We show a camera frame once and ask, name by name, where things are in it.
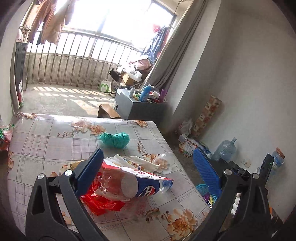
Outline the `red plastic bag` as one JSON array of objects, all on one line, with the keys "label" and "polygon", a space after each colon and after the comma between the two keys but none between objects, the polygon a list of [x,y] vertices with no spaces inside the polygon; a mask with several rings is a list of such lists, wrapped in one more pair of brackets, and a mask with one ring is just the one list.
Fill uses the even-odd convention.
[{"label": "red plastic bag", "polygon": [[84,203],[96,216],[105,214],[107,211],[120,211],[125,205],[122,201],[109,200],[104,196],[95,193],[101,184],[98,178],[101,178],[103,172],[109,169],[116,170],[119,169],[119,167],[115,167],[113,164],[107,164],[103,161],[103,164],[92,181],[92,184],[89,186],[88,191],[80,196],[82,203]]}]

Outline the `clear plastic pepsi bottle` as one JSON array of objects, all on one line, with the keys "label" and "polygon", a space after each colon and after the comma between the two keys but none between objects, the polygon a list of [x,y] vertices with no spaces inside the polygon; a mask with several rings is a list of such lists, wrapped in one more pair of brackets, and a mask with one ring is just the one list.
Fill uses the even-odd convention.
[{"label": "clear plastic pepsi bottle", "polygon": [[131,168],[104,169],[95,180],[94,192],[109,200],[123,201],[166,192],[173,180]]}]

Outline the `green bag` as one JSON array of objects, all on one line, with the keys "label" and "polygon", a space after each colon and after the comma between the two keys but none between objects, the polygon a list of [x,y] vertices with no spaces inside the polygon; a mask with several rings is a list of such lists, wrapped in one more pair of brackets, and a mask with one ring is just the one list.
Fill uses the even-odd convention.
[{"label": "green bag", "polygon": [[126,133],[102,133],[99,136],[100,141],[102,141],[105,145],[116,148],[116,149],[123,149],[128,145],[130,142],[130,137]]}]

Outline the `blue plastic trash basket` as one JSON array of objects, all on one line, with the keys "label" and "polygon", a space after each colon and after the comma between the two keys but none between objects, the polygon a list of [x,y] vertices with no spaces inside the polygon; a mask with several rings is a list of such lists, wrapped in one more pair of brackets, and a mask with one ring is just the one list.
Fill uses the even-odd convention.
[{"label": "blue plastic trash basket", "polygon": [[205,200],[206,204],[212,208],[215,202],[217,201],[217,196],[215,194],[212,194],[208,186],[206,184],[199,184],[196,186],[197,191],[201,194],[203,199]]}]

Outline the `water jug on dispenser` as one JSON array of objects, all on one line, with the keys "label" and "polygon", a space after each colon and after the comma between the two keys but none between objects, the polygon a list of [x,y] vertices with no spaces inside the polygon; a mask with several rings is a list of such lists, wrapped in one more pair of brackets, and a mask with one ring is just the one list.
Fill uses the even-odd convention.
[{"label": "water jug on dispenser", "polygon": [[[269,164],[269,161],[271,160],[271,157],[273,157],[273,163]],[[270,155],[267,154],[266,157],[264,158],[262,165],[257,168],[257,174],[260,175],[261,171],[265,174],[267,170],[270,170],[269,177],[274,176],[277,172],[278,169],[283,165],[285,162],[285,155],[283,152],[277,147],[275,151]]]}]

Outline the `empty water jug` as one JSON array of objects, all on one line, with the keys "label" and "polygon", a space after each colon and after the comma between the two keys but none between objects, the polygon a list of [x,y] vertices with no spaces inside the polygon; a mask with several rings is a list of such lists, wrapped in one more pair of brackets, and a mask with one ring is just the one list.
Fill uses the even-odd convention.
[{"label": "empty water jug", "polygon": [[231,141],[224,140],[215,150],[214,154],[212,155],[212,160],[218,161],[219,159],[223,159],[226,162],[231,161],[232,157],[236,153],[236,138],[233,138]]}]

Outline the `floral bed sheet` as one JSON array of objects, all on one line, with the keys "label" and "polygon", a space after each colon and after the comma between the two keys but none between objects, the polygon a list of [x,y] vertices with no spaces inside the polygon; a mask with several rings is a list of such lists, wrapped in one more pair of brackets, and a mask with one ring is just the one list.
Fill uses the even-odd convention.
[{"label": "floral bed sheet", "polygon": [[189,240],[209,217],[156,124],[17,113],[8,192],[27,240]]}]

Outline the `snack packets pile on floor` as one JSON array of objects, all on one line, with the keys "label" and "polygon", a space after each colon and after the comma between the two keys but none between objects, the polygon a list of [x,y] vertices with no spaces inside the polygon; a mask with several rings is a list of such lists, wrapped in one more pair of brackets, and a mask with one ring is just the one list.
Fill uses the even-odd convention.
[{"label": "snack packets pile on floor", "polygon": [[179,136],[179,142],[179,151],[186,157],[191,157],[193,155],[193,151],[198,147],[200,147],[207,155],[211,155],[211,152],[204,143],[189,138],[185,134]]}]

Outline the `white plastic bag on floor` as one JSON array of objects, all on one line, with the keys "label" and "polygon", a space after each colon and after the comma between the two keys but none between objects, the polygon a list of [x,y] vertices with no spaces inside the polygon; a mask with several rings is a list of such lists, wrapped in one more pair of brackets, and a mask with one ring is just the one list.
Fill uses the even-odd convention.
[{"label": "white plastic bag on floor", "polygon": [[191,130],[193,127],[192,119],[188,119],[183,121],[178,127],[178,134],[185,135],[186,137],[191,134]]}]

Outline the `patterned tall cardboard box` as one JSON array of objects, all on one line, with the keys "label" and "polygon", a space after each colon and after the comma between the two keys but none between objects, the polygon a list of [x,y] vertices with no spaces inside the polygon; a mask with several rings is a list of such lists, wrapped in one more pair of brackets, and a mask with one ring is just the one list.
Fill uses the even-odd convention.
[{"label": "patterned tall cardboard box", "polygon": [[203,132],[206,125],[209,123],[217,109],[221,104],[221,100],[215,96],[210,96],[210,99],[206,102],[201,114],[196,119],[193,128],[191,130],[191,135],[194,138],[199,137],[199,135]]}]

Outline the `dark grey cabinet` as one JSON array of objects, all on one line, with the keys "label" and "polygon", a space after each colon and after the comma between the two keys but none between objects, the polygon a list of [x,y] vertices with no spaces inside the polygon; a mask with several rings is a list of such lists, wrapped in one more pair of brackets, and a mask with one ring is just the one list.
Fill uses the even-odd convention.
[{"label": "dark grey cabinet", "polygon": [[118,89],[114,100],[114,110],[125,120],[162,121],[166,103],[141,102],[129,97],[130,91]]}]

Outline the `blue detergent bottle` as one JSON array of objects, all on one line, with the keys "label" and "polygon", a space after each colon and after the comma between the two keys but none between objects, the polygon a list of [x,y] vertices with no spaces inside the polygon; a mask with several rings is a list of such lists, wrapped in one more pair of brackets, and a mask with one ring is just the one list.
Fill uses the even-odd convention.
[{"label": "blue detergent bottle", "polygon": [[139,97],[139,101],[141,102],[147,102],[147,99],[149,97],[150,91],[152,89],[151,85],[147,85],[143,88],[143,91],[141,92],[141,95]]}]

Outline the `metal balcony railing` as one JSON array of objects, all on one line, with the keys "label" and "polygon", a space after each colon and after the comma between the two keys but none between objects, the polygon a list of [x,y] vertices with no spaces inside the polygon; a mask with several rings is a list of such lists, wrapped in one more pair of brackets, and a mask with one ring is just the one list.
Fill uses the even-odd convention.
[{"label": "metal balcony railing", "polygon": [[57,44],[38,44],[39,35],[37,31],[27,48],[27,84],[100,89],[103,82],[114,82],[111,70],[120,71],[141,54],[121,41],[82,31],[62,31]]}]

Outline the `grey curtain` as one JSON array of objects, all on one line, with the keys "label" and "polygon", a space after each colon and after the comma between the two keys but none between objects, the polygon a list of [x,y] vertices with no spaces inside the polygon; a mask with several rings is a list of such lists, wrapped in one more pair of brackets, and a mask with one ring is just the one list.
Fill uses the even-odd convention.
[{"label": "grey curtain", "polygon": [[192,1],[165,44],[143,86],[168,90],[206,9],[207,1]]}]

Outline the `wall power socket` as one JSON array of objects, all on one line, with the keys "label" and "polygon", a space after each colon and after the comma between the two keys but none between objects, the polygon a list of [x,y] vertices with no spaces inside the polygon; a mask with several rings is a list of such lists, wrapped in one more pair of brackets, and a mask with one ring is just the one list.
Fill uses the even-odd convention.
[{"label": "wall power socket", "polygon": [[249,168],[251,166],[250,160],[248,160],[246,158],[242,159],[241,162],[246,168]]}]

